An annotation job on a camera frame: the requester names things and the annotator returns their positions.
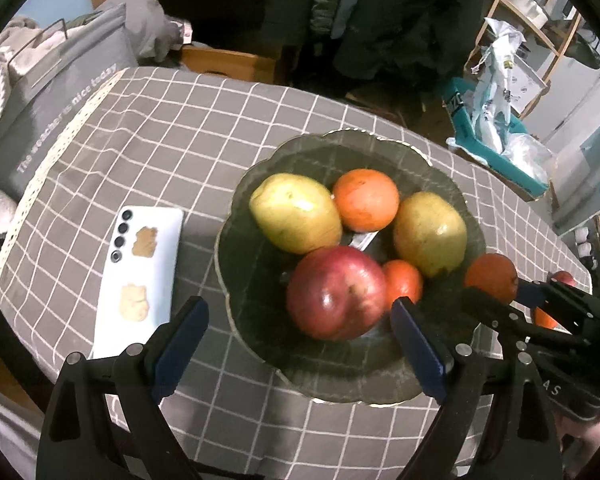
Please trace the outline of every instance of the brown sticker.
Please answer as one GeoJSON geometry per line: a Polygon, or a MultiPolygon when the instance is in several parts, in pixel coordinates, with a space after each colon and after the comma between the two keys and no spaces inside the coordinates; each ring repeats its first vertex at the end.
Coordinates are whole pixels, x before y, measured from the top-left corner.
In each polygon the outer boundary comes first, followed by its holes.
{"type": "Polygon", "coordinates": [[[118,310],[127,321],[142,321],[149,313],[144,285],[124,285],[120,291],[118,310]]]}
{"type": "Polygon", "coordinates": [[[155,227],[143,227],[136,233],[136,241],[131,253],[133,256],[151,258],[154,256],[158,229],[155,227]]]}

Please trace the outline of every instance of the fruit bowl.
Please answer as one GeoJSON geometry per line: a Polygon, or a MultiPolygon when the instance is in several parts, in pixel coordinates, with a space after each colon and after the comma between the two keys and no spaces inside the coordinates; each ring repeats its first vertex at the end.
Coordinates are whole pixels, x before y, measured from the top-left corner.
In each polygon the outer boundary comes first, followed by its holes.
{"type": "MultiPolygon", "coordinates": [[[[394,338],[388,316],[369,332],[325,342],[302,334],[285,308],[285,284],[302,256],[285,253],[262,234],[249,210],[253,191],[275,173],[302,174],[331,189],[355,168],[371,168],[396,183],[400,198],[419,190],[437,193],[460,213],[467,228],[464,261],[455,271],[427,280],[420,307],[451,342],[470,343],[477,323],[459,307],[462,277],[485,251],[478,222],[451,178],[411,146],[361,130],[304,135],[282,144],[253,166],[234,193],[231,213],[216,239],[215,264],[234,335],[259,359],[303,394],[328,402],[394,404],[421,392],[394,338]]],[[[350,243],[345,231],[341,244],[350,243]]],[[[380,231],[365,253],[383,264],[396,258],[392,226],[380,231]]]]}

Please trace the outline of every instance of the phone case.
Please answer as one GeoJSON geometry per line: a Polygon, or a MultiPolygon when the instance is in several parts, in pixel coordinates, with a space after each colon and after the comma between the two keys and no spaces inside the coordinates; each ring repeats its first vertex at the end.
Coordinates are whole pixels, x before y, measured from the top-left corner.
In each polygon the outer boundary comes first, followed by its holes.
{"type": "Polygon", "coordinates": [[[183,212],[124,206],[116,216],[102,272],[94,359],[146,343],[171,317],[171,293],[183,212]]]}

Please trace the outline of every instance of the gray plaid tablecloth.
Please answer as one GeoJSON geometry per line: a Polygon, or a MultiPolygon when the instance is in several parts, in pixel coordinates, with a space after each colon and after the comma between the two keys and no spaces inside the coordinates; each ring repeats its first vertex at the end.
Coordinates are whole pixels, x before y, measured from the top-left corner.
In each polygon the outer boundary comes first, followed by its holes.
{"type": "MultiPolygon", "coordinates": [[[[0,309],[55,380],[67,354],[91,351],[115,213],[122,205],[182,208],[173,304],[199,294],[211,322],[161,409],[199,462],[293,480],[392,480],[436,415],[424,395],[381,408],[307,399],[232,337],[214,239],[244,172],[293,136],[355,127],[408,142],[456,181],[489,251],[506,254],[528,280],[565,269],[590,289],[587,271],[549,226],[488,171],[353,107],[291,88],[162,68],[127,70],[99,99],[21,204],[21,221],[1,254],[0,309]]],[[[116,397],[109,406],[124,425],[116,397]]],[[[459,460],[474,453],[487,412],[485,402],[459,460]]]]}

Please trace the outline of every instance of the screw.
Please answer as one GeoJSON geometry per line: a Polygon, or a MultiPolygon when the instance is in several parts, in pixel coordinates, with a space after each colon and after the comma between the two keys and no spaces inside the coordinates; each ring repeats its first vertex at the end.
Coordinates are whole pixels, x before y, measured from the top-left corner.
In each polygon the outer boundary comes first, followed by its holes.
{"type": "Polygon", "coordinates": [[[472,354],[471,347],[467,343],[458,343],[456,345],[456,352],[458,352],[458,354],[460,355],[463,355],[464,357],[467,357],[472,354]]]}
{"type": "Polygon", "coordinates": [[[80,352],[71,352],[66,357],[66,362],[70,365],[75,365],[80,359],[82,359],[82,354],[80,352]]]}
{"type": "Polygon", "coordinates": [[[128,355],[138,355],[142,351],[142,348],[144,348],[142,343],[131,343],[131,345],[126,347],[125,352],[128,355]]]}
{"type": "Polygon", "coordinates": [[[520,352],[518,354],[518,361],[520,361],[523,365],[529,365],[532,363],[533,359],[526,352],[520,352]]]}

